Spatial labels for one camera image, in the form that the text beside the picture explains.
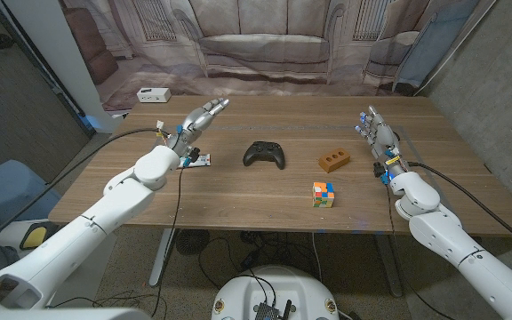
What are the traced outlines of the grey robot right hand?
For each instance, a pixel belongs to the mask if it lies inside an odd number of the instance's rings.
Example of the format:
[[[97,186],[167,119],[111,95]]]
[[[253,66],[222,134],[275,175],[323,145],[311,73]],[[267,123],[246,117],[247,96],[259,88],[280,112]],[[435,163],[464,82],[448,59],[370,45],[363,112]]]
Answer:
[[[391,179],[409,171],[398,137],[374,106],[360,114],[360,124],[355,129],[370,146],[379,170],[383,169]]]

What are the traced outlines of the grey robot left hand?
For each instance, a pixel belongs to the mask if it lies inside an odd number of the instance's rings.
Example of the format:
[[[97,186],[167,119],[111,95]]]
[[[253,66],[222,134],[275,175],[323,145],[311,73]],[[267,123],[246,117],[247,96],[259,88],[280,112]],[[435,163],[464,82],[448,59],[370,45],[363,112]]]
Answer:
[[[185,118],[177,132],[168,138],[166,146],[171,148],[178,156],[189,156],[193,150],[192,144],[228,104],[228,99],[218,98],[210,100],[202,107],[193,110]]]

